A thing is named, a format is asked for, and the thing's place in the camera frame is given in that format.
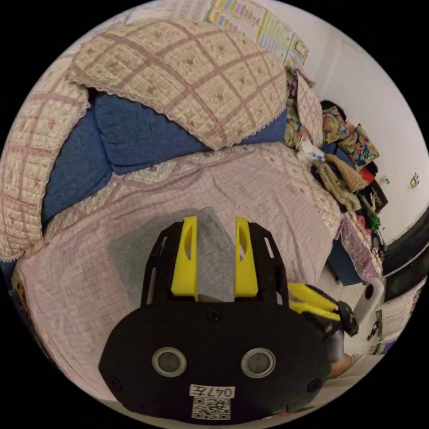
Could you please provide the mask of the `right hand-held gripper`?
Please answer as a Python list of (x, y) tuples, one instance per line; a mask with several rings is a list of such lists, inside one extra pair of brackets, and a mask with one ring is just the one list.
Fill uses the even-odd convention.
[(287, 287), (290, 297), (297, 300), (289, 301), (289, 308), (298, 314), (305, 314), (305, 318), (323, 333), (329, 363), (339, 363), (345, 356), (345, 333), (354, 336), (359, 330), (351, 307), (305, 283), (289, 282)]

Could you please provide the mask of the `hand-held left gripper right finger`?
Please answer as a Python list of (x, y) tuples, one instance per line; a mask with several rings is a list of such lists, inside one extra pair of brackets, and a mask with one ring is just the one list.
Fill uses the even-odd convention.
[(250, 226), (247, 219), (236, 217), (235, 298), (254, 298), (258, 283), (253, 256)]

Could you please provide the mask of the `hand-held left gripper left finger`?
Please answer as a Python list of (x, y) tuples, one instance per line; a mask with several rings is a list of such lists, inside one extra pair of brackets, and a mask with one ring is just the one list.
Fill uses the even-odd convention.
[(197, 216), (183, 220), (171, 285), (174, 297), (193, 301), (198, 301), (197, 225)]

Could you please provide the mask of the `person's right hand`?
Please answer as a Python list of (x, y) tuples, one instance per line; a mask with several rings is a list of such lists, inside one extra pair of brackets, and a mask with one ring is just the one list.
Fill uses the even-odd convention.
[(352, 355), (344, 354), (341, 359), (331, 364), (329, 379), (335, 379), (344, 374), (352, 365)]

